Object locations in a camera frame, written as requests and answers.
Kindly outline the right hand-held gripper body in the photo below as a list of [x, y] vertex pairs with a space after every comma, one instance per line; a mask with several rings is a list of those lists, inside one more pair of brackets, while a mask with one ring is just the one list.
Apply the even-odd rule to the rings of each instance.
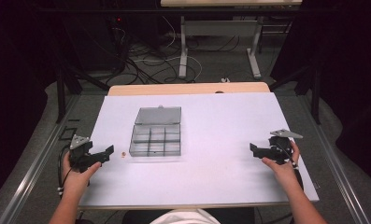
[[284, 164], [285, 161], [292, 158], [293, 154], [290, 139], [302, 139], [303, 136], [286, 129], [272, 131], [271, 134], [272, 137], [269, 138], [270, 148], [267, 158], [275, 161], [277, 164]]

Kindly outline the black equipment with red light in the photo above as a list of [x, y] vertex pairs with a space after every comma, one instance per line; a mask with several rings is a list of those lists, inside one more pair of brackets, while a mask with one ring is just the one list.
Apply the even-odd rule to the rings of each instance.
[[107, 27], [115, 49], [115, 56], [118, 60], [118, 66], [115, 68], [114, 73], [119, 74], [124, 70], [127, 59], [127, 35], [122, 29], [121, 18], [107, 17]]

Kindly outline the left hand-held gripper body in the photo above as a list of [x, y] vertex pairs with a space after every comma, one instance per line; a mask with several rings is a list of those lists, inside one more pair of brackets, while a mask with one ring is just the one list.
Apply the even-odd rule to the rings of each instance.
[[70, 143], [70, 167], [83, 173], [94, 164], [94, 159], [89, 150], [93, 142], [89, 137], [74, 135]]

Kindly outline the person's left hand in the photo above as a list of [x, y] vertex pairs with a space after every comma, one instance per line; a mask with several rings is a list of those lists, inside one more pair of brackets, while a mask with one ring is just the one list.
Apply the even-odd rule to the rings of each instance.
[[90, 178], [101, 167], [101, 162], [96, 162], [85, 172], [74, 171], [70, 166], [69, 153], [64, 155], [63, 159], [63, 200], [73, 200], [78, 202], [89, 185]]

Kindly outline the clear plastic compartment box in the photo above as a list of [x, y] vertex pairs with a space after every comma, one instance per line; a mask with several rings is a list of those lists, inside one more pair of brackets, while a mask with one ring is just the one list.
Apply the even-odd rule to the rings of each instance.
[[133, 127], [132, 157], [181, 155], [181, 107], [141, 107]]

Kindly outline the black metal stand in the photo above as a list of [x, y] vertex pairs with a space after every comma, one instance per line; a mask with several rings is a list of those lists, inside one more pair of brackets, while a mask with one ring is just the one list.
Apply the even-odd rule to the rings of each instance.
[[321, 66], [311, 64], [301, 66], [295, 72], [290, 73], [285, 78], [275, 81], [269, 85], [269, 89], [274, 91], [278, 87], [299, 78], [298, 84], [295, 87], [296, 95], [305, 95], [308, 90], [311, 90], [310, 114], [314, 121], [320, 125], [320, 94], [321, 94]]
[[55, 68], [56, 82], [57, 82], [57, 97], [58, 97], [58, 117], [56, 122], [60, 123], [66, 114], [66, 103], [64, 89], [68, 88], [72, 94], [81, 94], [83, 91], [79, 79], [84, 79], [103, 91], [108, 91], [110, 87], [102, 83], [94, 77], [77, 69], [68, 62], [60, 63]]

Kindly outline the person's white shirt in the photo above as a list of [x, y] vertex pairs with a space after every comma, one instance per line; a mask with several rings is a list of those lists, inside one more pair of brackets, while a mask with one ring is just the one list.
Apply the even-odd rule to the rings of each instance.
[[150, 224], [221, 224], [203, 209], [175, 209], [157, 218]]

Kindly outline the white-legged desk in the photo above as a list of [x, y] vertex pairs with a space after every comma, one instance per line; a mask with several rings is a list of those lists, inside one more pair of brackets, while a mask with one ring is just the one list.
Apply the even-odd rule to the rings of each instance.
[[[299, 7], [303, 0], [161, 0], [162, 7], [169, 9], [286, 9]], [[187, 37], [204, 36], [250, 36], [252, 45], [247, 49], [251, 72], [254, 78], [260, 79], [262, 74], [257, 63], [255, 52], [264, 26], [264, 16], [253, 16], [252, 20], [201, 19], [196, 21], [180, 17], [181, 54], [178, 75], [186, 77], [188, 48]]]

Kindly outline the aluminium floor rail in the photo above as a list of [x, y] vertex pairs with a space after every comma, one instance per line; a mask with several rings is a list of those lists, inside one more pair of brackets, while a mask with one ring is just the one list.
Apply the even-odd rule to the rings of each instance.
[[334, 147], [330, 144], [328, 136], [325, 134], [322, 126], [318, 124], [311, 115], [311, 105], [306, 96], [299, 96], [298, 100], [307, 116], [307, 123], [313, 130], [313, 135], [318, 139], [323, 164], [328, 167], [331, 176], [334, 179], [335, 187], [339, 191], [341, 200], [345, 203], [347, 211], [351, 215], [354, 224], [371, 224], [370, 218], [365, 212], [360, 198], [356, 194], [355, 188], [350, 183], [346, 168], [341, 162]]
[[65, 122], [57, 122], [54, 97], [0, 191], [0, 224], [48, 224], [58, 202], [57, 152]]

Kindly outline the person's right hand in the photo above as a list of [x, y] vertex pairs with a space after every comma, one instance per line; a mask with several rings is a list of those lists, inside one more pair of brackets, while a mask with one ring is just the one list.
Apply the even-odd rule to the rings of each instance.
[[291, 147], [293, 148], [293, 155], [289, 162], [278, 165], [268, 158], [262, 158], [262, 163], [264, 163], [273, 170], [276, 180], [279, 182], [279, 184], [286, 192], [302, 188], [298, 182], [298, 179], [293, 168], [294, 165], [298, 164], [300, 151], [298, 146], [294, 143], [294, 141], [290, 142]]

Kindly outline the light wooden table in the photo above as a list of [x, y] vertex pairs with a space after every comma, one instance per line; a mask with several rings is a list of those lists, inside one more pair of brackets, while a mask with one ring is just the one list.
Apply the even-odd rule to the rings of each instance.
[[[181, 107], [181, 155], [129, 154], [141, 107]], [[288, 124], [263, 82], [113, 86], [92, 140], [114, 146], [92, 177], [82, 209], [174, 209], [285, 204], [273, 172], [253, 157], [250, 143], [267, 147], [272, 131]]]

